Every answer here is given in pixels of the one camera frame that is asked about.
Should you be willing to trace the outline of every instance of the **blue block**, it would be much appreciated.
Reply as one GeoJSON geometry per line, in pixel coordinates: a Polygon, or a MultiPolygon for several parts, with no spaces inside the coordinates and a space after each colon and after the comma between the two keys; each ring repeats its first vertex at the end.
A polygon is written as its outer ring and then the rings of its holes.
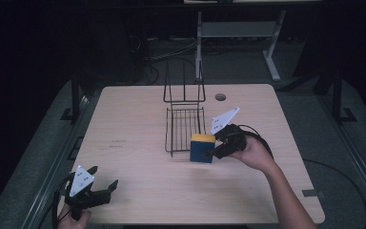
{"type": "Polygon", "coordinates": [[[214,135],[200,135],[192,134],[192,141],[190,145],[190,161],[212,163],[212,156],[204,156],[207,152],[215,147],[214,135]]]}

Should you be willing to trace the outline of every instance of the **table top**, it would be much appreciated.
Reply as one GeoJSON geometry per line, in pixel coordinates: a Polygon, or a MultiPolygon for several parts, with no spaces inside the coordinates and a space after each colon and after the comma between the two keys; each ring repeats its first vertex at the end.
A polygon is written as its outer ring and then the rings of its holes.
{"type": "MultiPolygon", "coordinates": [[[[197,87],[186,86],[187,94],[197,87]]],[[[182,86],[172,86],[177,92],[182,86]]],[[[295,140],[270,85],[206,85],[205,129],[212,117],[234,107],[232,123],[255,128],[269,143],[274,159],[314,222],[325,216],[295,140]],[[216,94],[225,94],[217,101],[216,94]]],[[[105,88],[92,116],[73,170],[98,166],[93,191],[119,179],[109,204],[91,208],[92,223],[245,224],[277,222],[264,175],[231,158],[212,164],[189,161],[190,153],[165,151],[167,108],[163,86],[105,88]]]]}

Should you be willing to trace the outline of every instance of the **grommet hole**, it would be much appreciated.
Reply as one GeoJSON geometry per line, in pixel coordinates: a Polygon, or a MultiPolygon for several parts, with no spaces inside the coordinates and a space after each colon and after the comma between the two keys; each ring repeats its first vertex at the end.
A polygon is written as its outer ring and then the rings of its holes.
{"type": "Polygon", "coordinates": [[[218,101],[225,101],[225,99],[227,99],[227,96],[225,94],[216,94],[215,99],[218,101]]]}

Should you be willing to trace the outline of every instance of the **dish rack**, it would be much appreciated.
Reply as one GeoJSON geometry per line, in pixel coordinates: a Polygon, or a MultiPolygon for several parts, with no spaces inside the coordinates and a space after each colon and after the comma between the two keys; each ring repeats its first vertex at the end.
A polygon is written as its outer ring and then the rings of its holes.
{"type": "Polygon", "coordinates": [[[170,107],[166,110],[165,151],[171,156],[190,151],[192,134],[206,134],[204,108],[200,106],[206,100],[204,80],[202,77],[196,78],[193,86],[189,87],[184,62],[183,76],[176,79],[178,81],[172,85],[167,63],[163,101],[169,103],[170,107]]]}

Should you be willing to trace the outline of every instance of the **cable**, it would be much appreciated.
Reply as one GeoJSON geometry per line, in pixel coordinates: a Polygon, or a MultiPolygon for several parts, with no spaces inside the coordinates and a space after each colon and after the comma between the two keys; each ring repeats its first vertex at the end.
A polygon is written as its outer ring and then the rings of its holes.
{"type": "Polygon", "coordinates": [[[168,41],[170,41],[171,43],[174,42],[174,43],[186,45],[186,44],[190,44],[193,41],[195,41],[195,38],[193,38],[193,37],[187,37],[187,38],[175,38],[175,37],[171,37],[171,38],[168,39],[168,41]]]}
{"type": "Polygon", "coordinates": [[[366,229],[366,199],[364,198],[364,196],[362,195],[362,192],[361,190],[358,188],[358,186],[356,185],[356,183],[354,181],[352,181],[351,178],[347,177],[347,175],[345,175],[343,172],[341,172],[340,170],[338,170],[337,168],[333,167],[333,166],[330,166],[330,165],[327,165],[327,164],[324,164],[322,162],[319,162],[319,161],[315,161],[315,160],[311,160],[311,159],[306,159],[306,158],[302,158],[302,160],[304,161],[307,161],[307,162],[310,162],[310,163],[315,163],[315,164],[318,164],[318,165],[321,165],[321,166],[324,166],[326,168],[329,168],[335,172],[338,172],[339,174],[341,174],[343,177],[345,177],[347,180],[349,180],[349,182],[356,188],[360,198],[361,198],[361,201],[364,205],[364,211],[365,211],[365,225],[364,225],[364,229],[366,229]]]}
{"type": "Polygon", "coordinates": [[[52,200],[52,215],[51,215],[51,221],[52,221],[52,228],[56,229],[58,226],[58,204],[59,204],[59,196],[61,193],[62,187],[72,179],[74,176],[74,173],[69,174],[66,178],[64,178],[61,183],[58,185],[57,190],[54,193],[54,198],[52,200]]]}
{"type": "Polygon", "coordinates": [[[46,212],[44,213],[43,217],[41,218],[40,220],[40,223],[38,224],[38,227],[37,228],[41,228],[41,226],[43,225],[43,222],[44,222],[44,219],[46,218],[46,216],[49,214],[49,211],[52,207],[52,204],[50,204],[49,208],[46,210],[46,212]]]}
{"type": "Polygon", "coordinates": [[[228,47],[220,39],[210,40],[208,42],[202,42],[204,55],[221,55],[229,51],[228,47]]]}
{"type": "Polygon", "coordinates": [[[138,41],[137,47],[134,50],[130,50],[130,52],[135,53],[139,48],[141,48],[141,39],[136,35],[129,35],[129,38],[135,38],[138,41]]]}
{"type": "Polygon", "coordinates": [[[69,214],[70,213],[70,211],[72,211],[72,208],[70,209],[70,210],[68,210],[68,212],[64,215],[64,216],[62,216],[62,218],[61,219],[59,219],[58,220],[58,222],[60,222],[67,214],[69,214]]]}
{"type": "Polygon", "coordinates": [[[164,60],[183,60],[184,62],[188,62],[190,65],[193,66],[193,68],[195,68],[195,64],[191,60],[188,60],[183,57],[169,57],[169,58],[165,58],[165,59],[161,59],[161,60],[157,60],[157,61],[153,61],[153,62],[160,62],[160,61],[164,61],[164,60]]]}
{"type": "Polygon", "coordinates": [[[146,76],[146,78],[144,77],[144,81],[147,85],[153,85],[156,84],[156,81],[159,78],[159,71],[157,70],[157,68],[155,68],[153,65],[145,65],[142,68],[142,73],[144,74],[144,76],[146,76]],[[150,80],[150,75],[146,72],[146,67],[148,67],[150,69],[150,74],[152,74],[153,72],[155,73],[155,79],[154,80],[150,80]]]}
{"type": "Polygon", "coordinates": [[[161,60],[161,59],[164,59],[164,58],[172,57],[174,55],[178,55],[178,54],[181,54],[181,53],[190,51],[196,45],[196,43],[197,42],[195,41],[195,42],[192,42],[192,44],[190,44],[189,46],[186,46],[184,48],[181,48],[181,49],[179,49],[177,51],[169,52],[169,53],[162,54],[162,55],[158,55],[158,56],[154,56],[154,57],[146,57],[144,59],[145,60],[161,60]]]}
{"type": "Polygon", "coordinates": [[[250,126],[248,126],[248,125],[238,125],[238,127],[247,127],[247,128],[249,128],[249,129],[252,129],[257,135],[260,135],[253,127],[250,127],[250,126]]]}

